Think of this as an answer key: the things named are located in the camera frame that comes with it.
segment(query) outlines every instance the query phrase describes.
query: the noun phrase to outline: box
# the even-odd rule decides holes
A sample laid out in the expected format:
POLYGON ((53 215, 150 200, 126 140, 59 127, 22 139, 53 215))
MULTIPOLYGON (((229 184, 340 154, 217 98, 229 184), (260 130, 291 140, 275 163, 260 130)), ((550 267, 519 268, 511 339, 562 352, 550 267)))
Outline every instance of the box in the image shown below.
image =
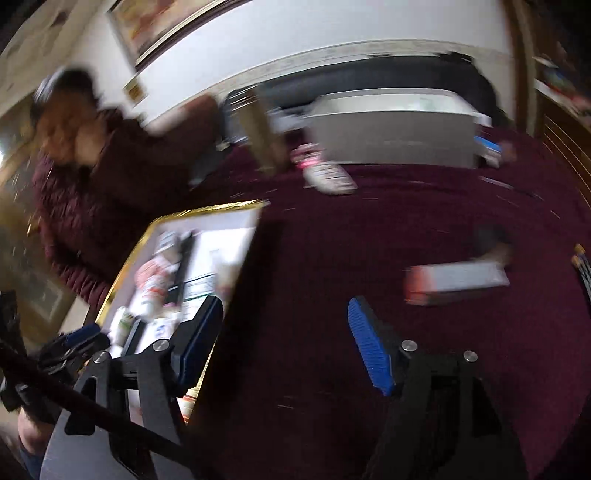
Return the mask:
POLYGON ((329 160, 476 168, 474 137, 491 124, 453 92, 394 88, 331 93, 307 115, 329 160))
POLYGON ((422 306, 450 303, 478 296, 488 288, 508 286, 501 265, 483 260, 411 267, 404 281, 407 303, 422 306))

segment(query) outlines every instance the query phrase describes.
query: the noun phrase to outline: framed picture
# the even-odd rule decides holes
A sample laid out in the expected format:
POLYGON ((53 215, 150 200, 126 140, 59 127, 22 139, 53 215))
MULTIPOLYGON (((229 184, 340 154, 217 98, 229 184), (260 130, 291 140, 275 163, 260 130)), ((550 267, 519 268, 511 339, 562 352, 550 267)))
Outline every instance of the framed picture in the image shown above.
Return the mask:
POLYGON ((147 96, 137 75, 123 87, 123 90, 125 91, 127 98, 131 100, 134 105, 140 103, 147 96))
POLYGON ((111 22, 136 70, 188 33, 250 0, 118 0, 111 22))

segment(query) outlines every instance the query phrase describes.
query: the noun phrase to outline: metal screw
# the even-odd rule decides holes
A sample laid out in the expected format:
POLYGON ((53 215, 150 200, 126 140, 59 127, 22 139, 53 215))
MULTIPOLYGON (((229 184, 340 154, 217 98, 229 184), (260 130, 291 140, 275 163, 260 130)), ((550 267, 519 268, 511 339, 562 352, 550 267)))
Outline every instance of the metal screw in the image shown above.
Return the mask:
POLYGON ((413 340, 405 340, 400 344, 400 346, 405 352, 414 352, 418 348, 417 343, 413 340))
POLYGON ((164 352, 168 346, 170 345, 170 343, 168 342, 168 340, 156 340, 152 346, 152 348, 154 350, 156 350, 157 352, 164 352))
POLYGON ((464 352, 464 360, 466 360, 466 362, 470 362, 471 364, 473 364, 476 360, 478 360, 478 355, 476 354, 476 352, 473 352, 472 350, 466 350, 464 352))
POLYGON ((96 364, 101 364, 102 362, 104 362, 105 360, 108 360, 109 358, 111 358, 111 355, 109 354, 109 352, 107 352, 106 350, 103 350, 102 352, 96 352, 92 356, 92 361, 96 364))

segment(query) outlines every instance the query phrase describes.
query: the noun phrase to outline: woman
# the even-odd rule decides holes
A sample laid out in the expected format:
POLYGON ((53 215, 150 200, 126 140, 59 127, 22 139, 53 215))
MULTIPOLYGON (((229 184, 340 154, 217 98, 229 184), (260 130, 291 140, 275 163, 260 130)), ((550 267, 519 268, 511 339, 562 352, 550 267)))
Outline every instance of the woman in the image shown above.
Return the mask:
POLYGON ((41 154, 33 185, 53 270, 92 308, 150 222, 187 207, 189 175, 219 134, 215 100, 191 102, 162 137, 117 110, 98 110, 88 72, 61 70, 34 95, 41 154))

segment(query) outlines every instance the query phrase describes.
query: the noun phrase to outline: white wall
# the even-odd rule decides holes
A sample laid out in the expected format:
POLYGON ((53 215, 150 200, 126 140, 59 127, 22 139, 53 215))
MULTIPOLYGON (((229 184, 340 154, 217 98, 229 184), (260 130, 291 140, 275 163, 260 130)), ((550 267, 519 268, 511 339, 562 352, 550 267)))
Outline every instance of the white wall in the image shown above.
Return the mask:
MULTIPOLYGON (((105 15, 112 3, 103 4, 71 62, 94 69, 105 103, 124 103, 130 111, 122 88, 134 70, 105 15)), ((501 0, 252 0, 198 28, 143 70, 148 97, 133 112, 153 119, 225 78, 294 53, 406 38, 512 54, 501 0)))

